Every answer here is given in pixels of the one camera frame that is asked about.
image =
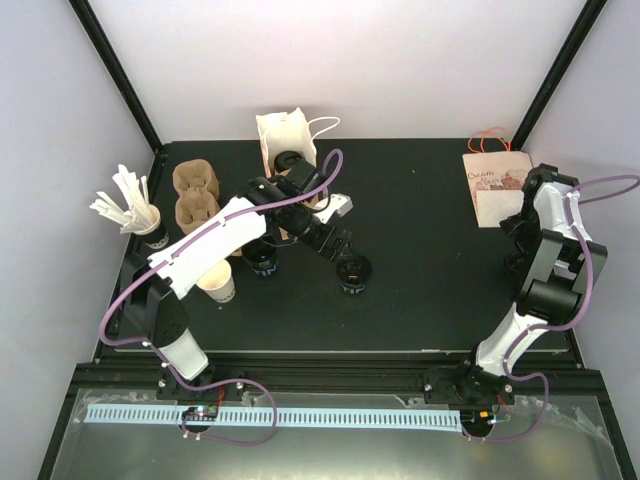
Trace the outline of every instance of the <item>orange string handle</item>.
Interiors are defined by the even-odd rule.
[[[490,128],[488,130],[483,130],[483,131],[480,131],[480,132],[476,132],[473,135],[471,135],[471,137],[469,137],[469,141],[467,142],[467,147],[469,147],[469,150],[471,152],[473,152],[473,153],[486,153],[485,149],[484,149],[484,140],[485,140],[485,138],[490,137],[490,138],[496,138],[497,140],[499,140],[500,143],[502,143],[502,145],[504,145],[505,150],[510,152],[511,151],[511,142],[508,142],[508,143],[505,142],[497,132],[502,132],[506,138],[508,138],[510,136],[510,133],[506,128],[503,128],[503,127],[492,127],[492,128]],[[472,145],[471,145],[471,142],[477,136],[480,136],[480,150],[474,149],[472,147]]]

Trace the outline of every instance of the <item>black tabletop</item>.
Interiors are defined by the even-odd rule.
[[[279,272],[258,279],[231,258],[237,293],[219,305],[194,287],[183,299],[190,329],[206,351],[468,351],[486,338],[510,307],[502,260],[512,249],[499,229],[479,229],[465,179],[466,139],[324,140],[344,167],[332,191],[354,209],[338,224],[373,263],[366,290],[340,291],[335,265],[303,245],[280,248]],[[172,172],[203,158],[220,180],[221,205],[264,175],[257,141],[168,145],[154,203],[170,239],[184,235],[174,208]],[[126,328],[122,336],[131,334]],[[565,350],[559,334],[537,350]]]

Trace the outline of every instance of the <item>gray wall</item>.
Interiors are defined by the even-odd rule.
[[[640,173],[640,5],[609,2],[525,149],[580,180]],[[617,188],[611,185],[608,189]],[[589,367],[602,370],[640,469],[640,191],[582,209],[609,260],[577,336]]]
[[[2,2],[3,478],[36,478],[74,365],[91,358],[126,238],[89,210],[152,160],[65,1]]]

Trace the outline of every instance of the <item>black frame rail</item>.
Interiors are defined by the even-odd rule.
[[[96,17],[96,14],[93,12],[91,5],[87,0],[69,0],[69,3],[76,12],[78,19],[87,32],[87,35],[89,35],[91,43],[93,43],[98,55],[100,55],[100,58],[102,59],[102,63],[107,67],[111,78],[118,87],[118,90],[129,107],[133,118],[138,123],[142,134],[147,139],[151,150],[153,150],[154,153],[159,152],[162,149],[162,141],[153,128],[153,124],[151,123],[147,112],[144,110],[133,85],[131,85],[120,60],[118,59],[116,52],[113,50],[107,35],[104,33],[104,30],[98,21],[98,17]]]

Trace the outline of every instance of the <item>paper cup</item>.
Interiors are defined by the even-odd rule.
[[[151,208],[155,218],[153,225],[141,232],[135,232],[135,234],[141,237],[149,248],[159,250],[166,247],[167,243],[169,243],[169,234],[160,221],[160,210],[158,210],[155,205],[149,205],[149,208]]]
[[[231,265],[226,260],[222,260],[200,277],[196,285],[218,303],[227,303],[236,294],[236,286],[231,276]]]

